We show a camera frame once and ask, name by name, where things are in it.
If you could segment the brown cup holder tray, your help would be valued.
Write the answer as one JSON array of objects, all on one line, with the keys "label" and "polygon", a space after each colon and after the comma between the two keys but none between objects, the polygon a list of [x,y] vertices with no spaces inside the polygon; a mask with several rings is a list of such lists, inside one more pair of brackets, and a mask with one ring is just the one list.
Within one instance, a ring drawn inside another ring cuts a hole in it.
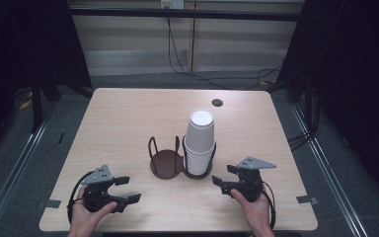
[{"label": "brown cup holder tray", "polygon": [[190,179],[200,180],[207,177],[212,170],[212,162],[216,151],[213,146],[212,154],[209,156],[206,170],[199,174],[190,172],[188,160],[189,150],[181,142],[185,141],[178,136],[175,137],[175,148],[159,150],[156,138],[152,136],[148,141],[148,153],[150,157],[150,169],[152,173],[160,179],[168,180],[175,178],[180,173],[185,174]]}]

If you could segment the person's right hand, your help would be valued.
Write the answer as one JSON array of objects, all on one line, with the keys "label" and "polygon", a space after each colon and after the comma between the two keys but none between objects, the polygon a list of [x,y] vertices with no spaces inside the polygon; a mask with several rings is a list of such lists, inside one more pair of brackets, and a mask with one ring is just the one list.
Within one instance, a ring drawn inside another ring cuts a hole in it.
[{"label": "person's right hand", "polygon": [[231,190],[231,196],[242,207],[245,219],[252,232],[255,229],[270,228],[269,202],[264,194],[259,195],[254,202],[247,201],[244,196],[235,189]]}]

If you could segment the person's left hand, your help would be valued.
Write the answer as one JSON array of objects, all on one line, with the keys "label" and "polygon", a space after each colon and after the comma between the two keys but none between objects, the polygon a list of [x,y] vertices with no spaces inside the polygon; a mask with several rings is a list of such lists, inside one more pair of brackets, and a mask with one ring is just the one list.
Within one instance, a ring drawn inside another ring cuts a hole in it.
[{"label": "person's left hand", "polygon": [[82,200],[85,188],[82,187],[72,206],[72,219],[68,233],[94,233],[99,222],[116,208],[115,202],[106,204],[97,212],[90,212]]}]

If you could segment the black metal stand leg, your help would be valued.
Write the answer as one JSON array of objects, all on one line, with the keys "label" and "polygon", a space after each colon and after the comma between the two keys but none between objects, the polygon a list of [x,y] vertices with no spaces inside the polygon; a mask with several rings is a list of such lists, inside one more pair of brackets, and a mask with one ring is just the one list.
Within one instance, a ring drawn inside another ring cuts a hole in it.
[{"label": "black metal stand leg", "polygon": [[34,112],[32,133],[35,133],[42,123],[41,91],[37,74],[32,79],[32,102]]}]

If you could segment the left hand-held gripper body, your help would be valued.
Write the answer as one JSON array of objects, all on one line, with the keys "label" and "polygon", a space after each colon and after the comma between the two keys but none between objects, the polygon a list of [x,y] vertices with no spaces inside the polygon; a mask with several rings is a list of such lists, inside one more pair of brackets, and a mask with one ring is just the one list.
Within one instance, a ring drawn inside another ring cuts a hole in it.
[{"label": "left hand-held gripper body", "polygon": [[108,189],[114,185],[114,177],[110,168],[103,165],[97,168],[81,182],[85,185],[85,191],[82,196],[85,207],[90,212],[97,212],[106,204],[114,202],[115,196],[111,196]]}]

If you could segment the metal floor rail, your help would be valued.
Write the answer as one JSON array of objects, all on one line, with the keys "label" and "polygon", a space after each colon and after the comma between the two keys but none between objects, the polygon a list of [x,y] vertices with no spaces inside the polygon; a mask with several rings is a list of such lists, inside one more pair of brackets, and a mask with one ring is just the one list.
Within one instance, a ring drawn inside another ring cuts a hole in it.
[{"label": "metal floor rail", "polygon": [[291,108],[352,235],[354,237],[369,237],[318,139],[312,135],[309,127],[306,125],[305,116],[301,108],[296,104],[292,105]]},{"label": "metal floor rail", "polygon": [[37,128],[32,108],[16,110],[4,127],[0,140],[0,220],[36,153],[57,103],[45,102],[41,107],[42,121]]}]

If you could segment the white paper cup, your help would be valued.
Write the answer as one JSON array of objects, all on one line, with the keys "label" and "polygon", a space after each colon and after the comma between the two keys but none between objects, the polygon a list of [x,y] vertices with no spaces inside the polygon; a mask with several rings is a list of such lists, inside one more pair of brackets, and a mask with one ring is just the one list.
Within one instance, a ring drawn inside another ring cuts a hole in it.
[{"label": "white paper cup", "polygon": [[194,153],[206,153],[215,142],[214,115],[207,109],[190,113],[186,134],[186,147]]}]

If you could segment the grey tape strip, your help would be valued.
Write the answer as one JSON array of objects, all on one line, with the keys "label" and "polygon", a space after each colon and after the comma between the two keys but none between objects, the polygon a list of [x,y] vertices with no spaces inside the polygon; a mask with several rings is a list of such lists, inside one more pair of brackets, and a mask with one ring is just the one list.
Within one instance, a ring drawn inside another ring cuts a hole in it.
[{"label": "grey tape strip", "polygon": [[315,197],[301,196],[296,199],[299,204],[310,203],[311,205],[314,205],[318,203],[318,200]]},{"label": "grey tape strip", "polygon": [[40,200],[36,208],[46,209],[46,208],[59,208],[61,204],[60,200],[48,199],[48,200]]}]

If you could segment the black horizontal frame bar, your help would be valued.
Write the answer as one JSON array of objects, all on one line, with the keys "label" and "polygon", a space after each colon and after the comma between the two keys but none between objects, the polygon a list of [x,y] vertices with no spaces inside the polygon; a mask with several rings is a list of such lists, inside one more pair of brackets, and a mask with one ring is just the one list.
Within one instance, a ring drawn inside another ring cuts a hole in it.
[{"label": "black horizontal frame bar", "polygon": [[78,15],[78,16],[153,17],[153,18],[280,21],[280,22],[298,22],[302,20],[302,16],[299,14],[202,11],[202,10],[71,7],[69,9],[69,12],[72,15]]}]

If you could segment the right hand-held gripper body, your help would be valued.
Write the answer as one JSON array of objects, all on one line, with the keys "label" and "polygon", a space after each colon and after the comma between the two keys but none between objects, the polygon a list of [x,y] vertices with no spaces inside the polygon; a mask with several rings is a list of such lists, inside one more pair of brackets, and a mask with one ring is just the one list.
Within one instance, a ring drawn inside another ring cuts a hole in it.
[{"label": "right hand-held gripper body", "polygon": [[264,180],[261,176],[261,169],[273,169],[275,164],[249,156],[240,161],[236,167],[240,169],[240,173],[236,175],[238,182],[223,181],[225,186],[221,188],[223,195],[231,196],[231,190],[235,189],[240,192],[249,202],[254,202],[260,194],[273,202],[273,196],[269,196],[264,190]]}]

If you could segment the black curtain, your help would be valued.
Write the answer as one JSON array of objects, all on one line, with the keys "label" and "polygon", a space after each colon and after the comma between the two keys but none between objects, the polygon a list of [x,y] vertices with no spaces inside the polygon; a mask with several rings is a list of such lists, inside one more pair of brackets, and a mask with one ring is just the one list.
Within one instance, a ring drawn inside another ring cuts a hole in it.
[{"label": "black curtain", "polygon": [[379,183],[379,0],[304,0],[277,82],[292,101],[312,85]]},{"label": "black curtain", "polygon": [[59,85],[90,97],[85,55],[68,0],[0,0],[0,126],[22,88],[57,101]]}]

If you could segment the white wall outlet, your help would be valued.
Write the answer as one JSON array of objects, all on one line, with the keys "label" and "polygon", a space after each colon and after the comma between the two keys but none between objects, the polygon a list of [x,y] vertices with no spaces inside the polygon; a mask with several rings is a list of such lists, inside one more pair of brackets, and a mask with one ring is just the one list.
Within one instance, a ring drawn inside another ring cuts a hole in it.
[{"label": "white wall outlet", "polygon": [[160,0],[160,6],[162,9],[184,10],[185,1],[184,0]]}]

